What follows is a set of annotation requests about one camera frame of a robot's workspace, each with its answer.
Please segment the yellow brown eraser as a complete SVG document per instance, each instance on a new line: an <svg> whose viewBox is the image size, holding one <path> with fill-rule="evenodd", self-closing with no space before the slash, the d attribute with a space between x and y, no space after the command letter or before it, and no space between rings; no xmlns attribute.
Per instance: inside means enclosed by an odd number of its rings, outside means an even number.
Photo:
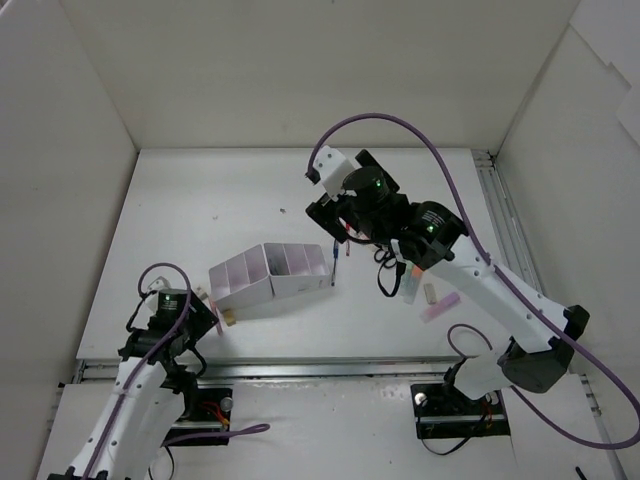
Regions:
<svg viewBox="0 0 640 480"><path fill-rule="evenodd" d="M232 310L226 310L223 312L223 318L228 327L232 327L236 324L236 317Z"/></svg>

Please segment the orange highlighter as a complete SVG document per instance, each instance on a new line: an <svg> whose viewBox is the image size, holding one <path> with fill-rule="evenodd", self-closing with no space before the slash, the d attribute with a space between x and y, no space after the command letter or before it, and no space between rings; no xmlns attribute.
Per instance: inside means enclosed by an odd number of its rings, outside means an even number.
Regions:
<svg viewBox="0 0 640 480"><path fill-rule="evenodd" d="M421 284L423 271L417 267L407 267L400 285L399 293L406 304L413 304Z"/></svg>

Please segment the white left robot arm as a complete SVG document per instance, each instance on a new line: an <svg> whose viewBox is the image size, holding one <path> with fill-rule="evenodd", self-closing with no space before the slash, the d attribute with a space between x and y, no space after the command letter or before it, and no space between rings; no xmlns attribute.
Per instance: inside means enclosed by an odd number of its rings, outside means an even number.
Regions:
<svg viewBox="0 0 640 480"><path fill-rule="evenodd" d="M198 378L177 362L195 354L198 342L218 327L218 312L200 288L170 288L154 282L140 293L150 304L145 327L126 323L128 338L118 350L120 362L110 396L83 447L61 473L49 479L143 479L179 419L199 409Z"/></svg>

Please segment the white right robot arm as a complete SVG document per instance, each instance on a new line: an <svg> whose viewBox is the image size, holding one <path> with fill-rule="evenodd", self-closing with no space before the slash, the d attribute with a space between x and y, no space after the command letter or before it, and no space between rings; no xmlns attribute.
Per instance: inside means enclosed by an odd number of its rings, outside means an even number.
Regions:
<svg viewBox="0 0 640 480"><path fill-rule="evenodd" d="M445 376L445 405L464 412L485 394L516 386L542 394L565 375L572 342L585 330L588 312L565 307L527 285L491 259L483 259L471 231L447 207L411 202L367 152L354 161L328 146L312 160L312 181L325 192L307 215L336 241L375 245L404 274L413 264L466 295L509 333L503 349L462 360Z"/></svg>

